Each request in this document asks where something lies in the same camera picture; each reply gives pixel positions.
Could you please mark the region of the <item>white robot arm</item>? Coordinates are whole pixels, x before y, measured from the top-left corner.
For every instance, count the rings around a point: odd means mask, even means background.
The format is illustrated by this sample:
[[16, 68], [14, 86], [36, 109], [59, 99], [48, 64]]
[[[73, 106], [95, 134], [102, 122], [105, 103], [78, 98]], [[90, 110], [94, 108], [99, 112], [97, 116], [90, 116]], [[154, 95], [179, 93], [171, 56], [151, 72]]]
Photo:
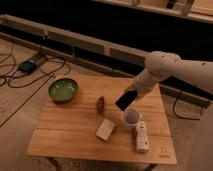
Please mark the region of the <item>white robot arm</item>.
[[[213, 62], [183, 60], [175, 53], [162, 51], [147, 54], [144, 70], [126, 92], [136, 90], [140, 99], [171, 76], [213, 95]], [[199, 121], [184, 171], [213, 171], [213, 100]]]

